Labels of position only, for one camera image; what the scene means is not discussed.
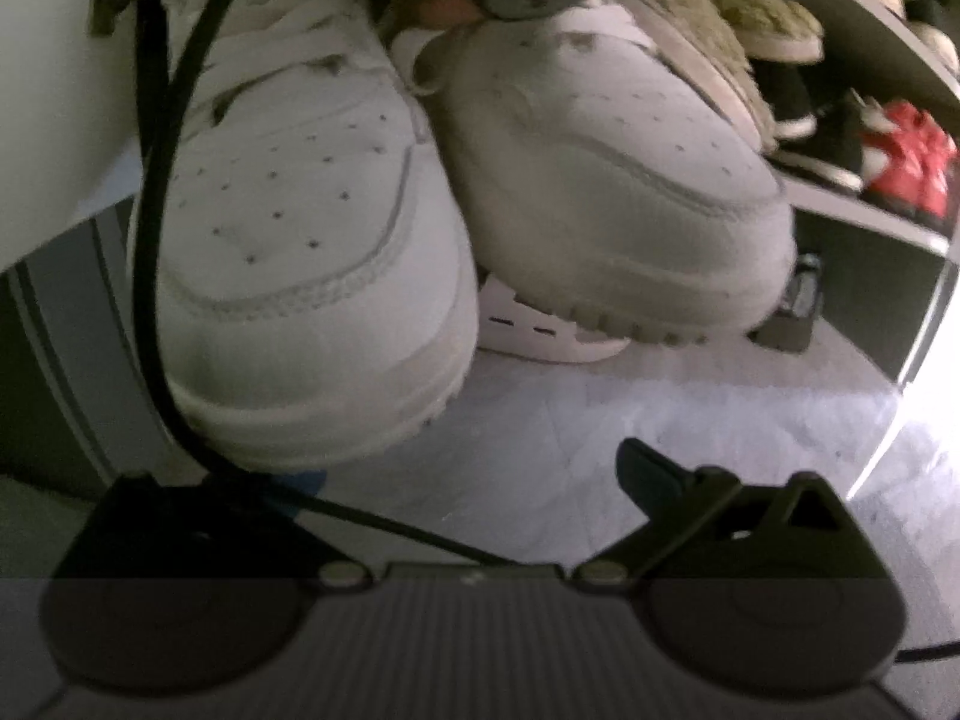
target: shoe rack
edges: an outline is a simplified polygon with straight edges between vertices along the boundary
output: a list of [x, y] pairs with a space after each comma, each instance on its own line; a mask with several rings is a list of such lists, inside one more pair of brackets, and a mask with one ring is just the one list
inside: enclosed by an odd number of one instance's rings
[[[824, 25], [827, 56], [861, 95], [906, 98], [960, 136], [960, 82], [897, 16], [877, 0], [796, 1]], [[949, 15], [960, 28], [960, 14]], [[954, 296], [956, 225], [940, 235], [794, 178], [785, 184], [797, 211], [798, 245], [819, 251], [826, 264], [824, 316], [906, 385]]]

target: white sneaker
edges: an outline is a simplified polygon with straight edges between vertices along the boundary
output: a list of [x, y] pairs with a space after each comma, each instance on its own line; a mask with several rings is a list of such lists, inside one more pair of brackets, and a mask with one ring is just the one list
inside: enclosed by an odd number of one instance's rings
[[795, 256], [781, 182], [622, 7], [485, 23], [419, 64], [415, 45], [401, 33], [395, 60], [429, 74], [442, 55], [431, 113], [477, 260], [524, 302], [642, 341], [776, 308]]
[[[178, 56], [205, 0], [164, 0]], [[158, 286], [176, 402], [251, 469], [416, 432], [476, 343], [466, 228], [365, 0], [236, 0], [176, 158]]]

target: shelf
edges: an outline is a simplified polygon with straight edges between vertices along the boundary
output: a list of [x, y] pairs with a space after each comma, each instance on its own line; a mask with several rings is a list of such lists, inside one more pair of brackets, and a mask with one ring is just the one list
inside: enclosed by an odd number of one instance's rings
[[796, 0], [824, 25], [827, 53], [866, 95], [925, 105], [948, 129], [960, 127], [960, 83], [909, 27], [877, 0]]
[[798, 210], [820, 217], [835, 218], [854, 227], [872, 230], [887, 238], [903, 241], [941, 257], [947, 256], [950, 242], [943, 235], [905, 218], [888, 214], [855, 197], [834, 194], [832, 191], [800, 181], [793, 176], [781, 175], [781, 178], [784, 180], [786, 196], [790, 204]]

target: beige shoe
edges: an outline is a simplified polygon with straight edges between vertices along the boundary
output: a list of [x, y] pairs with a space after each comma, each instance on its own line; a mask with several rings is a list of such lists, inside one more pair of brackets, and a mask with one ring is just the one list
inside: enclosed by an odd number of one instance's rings
[[713, 0], [618, 0], [659, 55], [754, 151], [776, 148], [774, 118], [747, 55]]
[[814, 64], [824, 58], [824, 28], [793, 0], [713, 0], [750, 59]]

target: gray ribbed surface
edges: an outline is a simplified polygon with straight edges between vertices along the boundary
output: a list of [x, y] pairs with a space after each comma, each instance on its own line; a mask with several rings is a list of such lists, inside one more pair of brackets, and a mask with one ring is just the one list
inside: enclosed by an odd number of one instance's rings
[[781, 706], [680, 670], [627, 605], [558, 581], [395, 580], [318, 604], [256, 675], [164, 701], [75, 688], [45, 715], [83, 720], [902, 720], [880, 690]]

